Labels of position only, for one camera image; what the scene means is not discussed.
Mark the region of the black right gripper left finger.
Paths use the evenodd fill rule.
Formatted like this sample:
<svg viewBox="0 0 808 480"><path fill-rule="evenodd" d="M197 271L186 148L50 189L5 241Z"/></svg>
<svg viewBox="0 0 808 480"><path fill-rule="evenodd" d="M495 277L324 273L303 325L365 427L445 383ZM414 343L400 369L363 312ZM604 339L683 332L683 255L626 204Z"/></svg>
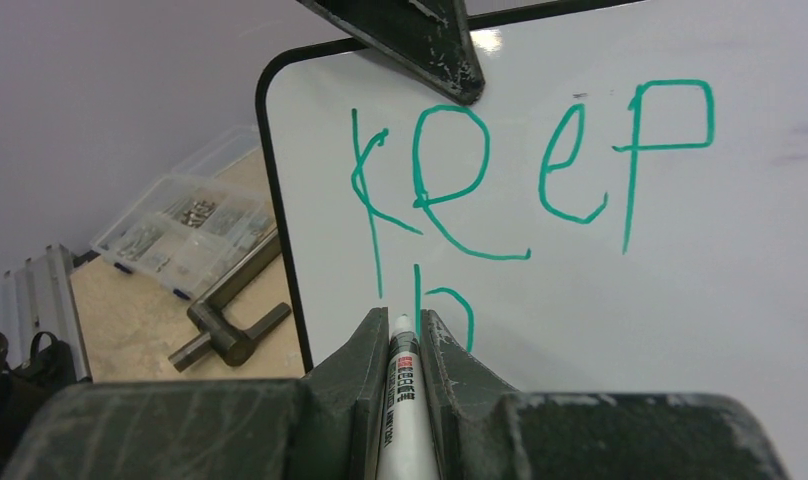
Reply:
<svg viewBox="0 0 808 480"><path fill-rule="evenodd" d="M302 378L78 384L33 418L7 479L371 479L388 312Z"/></svg>

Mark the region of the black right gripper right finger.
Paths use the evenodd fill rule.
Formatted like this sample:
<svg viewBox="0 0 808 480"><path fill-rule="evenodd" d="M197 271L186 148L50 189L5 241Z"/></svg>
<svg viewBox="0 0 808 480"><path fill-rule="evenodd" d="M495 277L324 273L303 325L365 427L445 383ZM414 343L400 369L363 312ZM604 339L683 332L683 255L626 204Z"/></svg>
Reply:
<svg viewBox="0 0 808 480"><path fill-rule="evenodd" d="M738 401L697 393L524 392L467 352L439 315L419 321L445 479L781 479Z"/></svg>

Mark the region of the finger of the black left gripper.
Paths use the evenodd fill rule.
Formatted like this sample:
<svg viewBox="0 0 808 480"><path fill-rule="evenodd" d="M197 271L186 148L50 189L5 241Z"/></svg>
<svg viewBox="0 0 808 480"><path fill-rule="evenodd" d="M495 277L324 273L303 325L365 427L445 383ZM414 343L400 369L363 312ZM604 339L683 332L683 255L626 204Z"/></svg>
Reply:
<svg viewBox="0 0 808 480"><path fill-rule="evenodd" d="M462 1L303 0L301 4L459 105L476 103L485 90Z"/></svg>

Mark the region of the white whiteboard black frame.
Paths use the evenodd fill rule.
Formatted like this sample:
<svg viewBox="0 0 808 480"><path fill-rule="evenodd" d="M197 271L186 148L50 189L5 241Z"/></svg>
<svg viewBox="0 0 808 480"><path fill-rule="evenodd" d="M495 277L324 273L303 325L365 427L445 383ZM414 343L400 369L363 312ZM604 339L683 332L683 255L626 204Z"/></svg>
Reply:
<svg viewBox="0 0 808 480"><path fill-rule="evenodd" d="M511 385L717 393L808 479L808 1L478 18L470 107L347 42L257 111L307 367L436 311Z"/></svg>

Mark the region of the white marker pen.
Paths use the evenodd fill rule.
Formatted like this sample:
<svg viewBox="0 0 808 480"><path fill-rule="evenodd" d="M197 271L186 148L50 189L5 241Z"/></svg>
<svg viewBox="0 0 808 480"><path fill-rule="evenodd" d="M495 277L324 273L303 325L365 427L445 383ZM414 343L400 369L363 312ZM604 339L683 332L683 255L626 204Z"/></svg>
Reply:
<svg viewBox="0 0 808 480"><path fill-rule="evenodd" d="M389 361L376 477L440 477L428 410L420 343L413 320L390 322Z"/></svg>

